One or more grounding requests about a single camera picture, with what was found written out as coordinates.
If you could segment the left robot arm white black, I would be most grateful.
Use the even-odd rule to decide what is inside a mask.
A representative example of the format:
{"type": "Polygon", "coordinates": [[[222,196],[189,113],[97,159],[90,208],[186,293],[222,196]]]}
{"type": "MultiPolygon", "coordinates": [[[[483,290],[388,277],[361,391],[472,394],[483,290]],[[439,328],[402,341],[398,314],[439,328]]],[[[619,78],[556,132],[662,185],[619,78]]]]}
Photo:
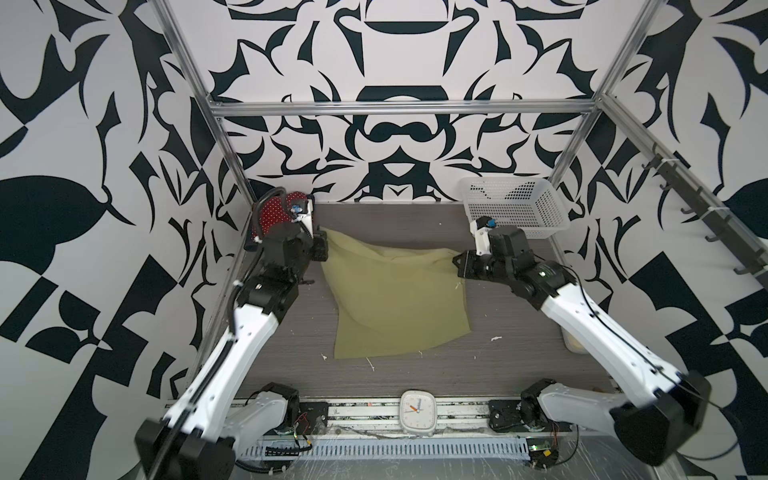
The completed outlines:
{"type": "Polygon", "coordinates": [[[313,195],[276,187],[253,207],[245,248],[255,254],[232,284],[227,327],[195,379],[158,421],[135,435],[148,479],[228,479],[236,469],[269,474],[243,455],[262,436],[293,432],[295,389],[270,383],[240,410],[230,406],[246,374],[299,295],[313,262],[328,258],[326,234],[315,224],[313,195]]]}

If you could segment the olive green skirt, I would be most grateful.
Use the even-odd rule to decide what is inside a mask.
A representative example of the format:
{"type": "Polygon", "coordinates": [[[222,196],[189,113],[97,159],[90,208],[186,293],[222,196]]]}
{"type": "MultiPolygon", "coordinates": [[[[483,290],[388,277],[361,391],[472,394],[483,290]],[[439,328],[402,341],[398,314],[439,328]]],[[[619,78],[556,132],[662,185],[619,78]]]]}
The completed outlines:
{"type": "Polygon", "coordinates": [[[371,245],[333,230],[326,235],[322,271],[338,310],[336,359],[414,353],[471,332],[456,251],[371,245]]]}

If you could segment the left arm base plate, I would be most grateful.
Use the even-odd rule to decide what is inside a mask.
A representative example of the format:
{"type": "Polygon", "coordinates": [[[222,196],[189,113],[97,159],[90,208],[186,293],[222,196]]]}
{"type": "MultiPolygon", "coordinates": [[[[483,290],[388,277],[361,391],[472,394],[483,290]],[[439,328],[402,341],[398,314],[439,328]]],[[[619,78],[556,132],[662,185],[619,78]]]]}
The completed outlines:
{"type": "Polygon", "coordinates": [[[330,404],[326,401],[300,401],[294,426],[299,436],[323,434],[328,426],[330,404]]]}

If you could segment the red polka dot skirt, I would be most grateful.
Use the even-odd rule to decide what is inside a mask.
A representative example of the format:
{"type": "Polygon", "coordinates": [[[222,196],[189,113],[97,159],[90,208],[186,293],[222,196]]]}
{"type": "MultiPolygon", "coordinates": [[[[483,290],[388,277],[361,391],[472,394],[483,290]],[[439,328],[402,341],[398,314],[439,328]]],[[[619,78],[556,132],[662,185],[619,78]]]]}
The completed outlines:
{"type": "Polygon", "coordinates": [[[308,195],[302,192],[268,193],[254,206],[251,220],[253,239],[262,238],[281,223],[290,223],[304,210],[308,195]]]}

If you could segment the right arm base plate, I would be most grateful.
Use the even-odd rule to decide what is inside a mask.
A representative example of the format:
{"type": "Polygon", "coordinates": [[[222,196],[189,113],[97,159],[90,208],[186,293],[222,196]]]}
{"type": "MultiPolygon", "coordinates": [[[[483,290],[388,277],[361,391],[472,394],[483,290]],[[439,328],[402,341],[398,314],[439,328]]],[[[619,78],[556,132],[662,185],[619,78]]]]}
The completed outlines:
{"type": "Polygon", "coordinates": [[[525,400],[493,399],[488,409],[488,426],[496,433],[529,430],[534,422],[531,404],[525,400]]]}

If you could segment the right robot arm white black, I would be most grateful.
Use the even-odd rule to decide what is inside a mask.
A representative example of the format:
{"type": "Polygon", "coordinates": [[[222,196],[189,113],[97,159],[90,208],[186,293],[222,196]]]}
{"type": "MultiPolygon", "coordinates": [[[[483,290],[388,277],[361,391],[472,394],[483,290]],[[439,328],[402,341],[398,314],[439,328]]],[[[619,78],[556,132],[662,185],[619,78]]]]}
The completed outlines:
{"type": "Polygon", "coordinates": [[[490,426],[531,431],[555,423],[608,434],[636,459],[660,466],[702,428],[711,385],[643,345],[587,294],[570,267],[539,257],[526,234],[483,216],[471,222],[474,247],[454,257],[459,277],[504,285],[571,334],[618,385],[616,393],[544,378],[524,390],[515,412],[491,413],[490,426]]]}

